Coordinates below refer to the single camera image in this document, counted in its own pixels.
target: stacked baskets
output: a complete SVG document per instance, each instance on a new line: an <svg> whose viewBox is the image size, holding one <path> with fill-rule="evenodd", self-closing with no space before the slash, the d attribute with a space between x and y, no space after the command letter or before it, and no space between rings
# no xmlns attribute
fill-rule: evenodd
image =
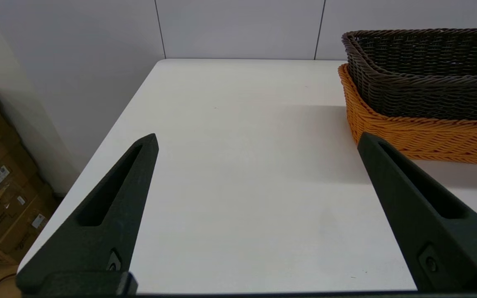
<svg viewBox="0 0 477 298"><path fill-rule="evenodd" d="M413 159L477 163L477 29L354 31L347 119Z"/></svg>

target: orange wicker basket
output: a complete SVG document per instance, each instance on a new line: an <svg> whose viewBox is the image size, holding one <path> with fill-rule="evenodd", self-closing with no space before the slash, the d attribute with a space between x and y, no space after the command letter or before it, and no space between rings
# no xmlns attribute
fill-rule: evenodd
<svg viewBox="0 0 477 298"><path fill-rule="evenodd" d="M347 121L356 143L362 132L384 138L411 159L477 164L477 121L387 117L360 97L348 73L338 68L347 104Z"/></svg>

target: wall seam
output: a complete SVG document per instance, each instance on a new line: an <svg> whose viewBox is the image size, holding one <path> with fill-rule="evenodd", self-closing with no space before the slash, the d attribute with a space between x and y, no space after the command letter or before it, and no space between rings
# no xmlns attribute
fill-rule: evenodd
<svg viewBox="0 0 477 298"><path fill-rule="evenodd" d="M157 11L157 0L154 0L154 5L156 6L157 25L159 26L159 36L161 36L161 46L163 47L163 56L166 59L167 53L165 53L165 42L163 42L163 32L161 32L161 21L159 20L159 11Z"/></svg>
<svg viewBox="0 0 477 298"><path fill-rule="evenodd" d="M325 2L323 0L323 9L321 10L320 30L318 30L318 39L316 40L316 49L314 50L314 60L316 60L316 54L318 53L318 44L320 43L321 25L323 24L323 14L325 13Z"/></svg>

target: tabletop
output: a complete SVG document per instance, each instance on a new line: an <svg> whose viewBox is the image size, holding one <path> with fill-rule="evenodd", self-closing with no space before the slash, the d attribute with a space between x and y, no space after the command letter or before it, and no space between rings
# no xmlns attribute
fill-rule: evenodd
<svg viewBox="0 0 477 298"><path fill-rule="evenodd" d="M158 62L20 268L138 138L139 293L414 290L352 141L341 61ZM416 161L477 211L477 165Z"/></svg>

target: basket rim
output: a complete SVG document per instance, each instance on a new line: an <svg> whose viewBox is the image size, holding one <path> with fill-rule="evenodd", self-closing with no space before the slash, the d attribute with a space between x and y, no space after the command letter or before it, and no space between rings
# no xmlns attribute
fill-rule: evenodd
<svg viewBox="0 0 477 298"><path fill-rule="evenodd" d="M392 72L387 70L381 66L378 66L373 62L372 59L369 58L367 53L360 47L360 44L356 42L354 38L357 36L393 36L393 35L400 35L400 34L412 34L412 35L421 35L424 36L426 34L442 34L442 35L461 35L461 34L477 34L477 29L475 28L467 28L467 29L451 29L451 28L438 28L438 29L393 29L393 30L356 30L356 31L349 31L342 35L342 42L343 45L346 47L346 51L352 50L352 54L356 55L359 62L364 62L368 70L374 72L376 76L380 76L381 79L384 77L388 79L442 79L446 80L447 84L450 85L450 79L458 79L465 83L465 79L473 80L477 79L477 75L415 75L410 73L399 73L399 72Z"/></svg>
<svg viewBox="0 0 477 298"><path fill-rule="evenodd" d="M450 119L437 119L437 118L414 118L414 117L388 117L386 115L382 115L380 113L375 112L371 107L369 107L368 104L362 99L360 94L358 93L358 90L356 88L356 85L352 81L351 76L349 75L349 64L345 63L342 64L341 66L338 67L338 74L340 76L340 79L342 81L342 84L345 87L350 87L350 92L355 95L355 97L358 99L357 104L359 104L362 108L364 108L367 112L366 118L369 118L370 120L375 120L375 121L384 121L384 122L396 122L396 123L418 123L418 124L428 124L428 125L443 125L443 128L445 126L453 126L455 128L464 128L471 130L477 130L477 120L450 120Z"/></svg>

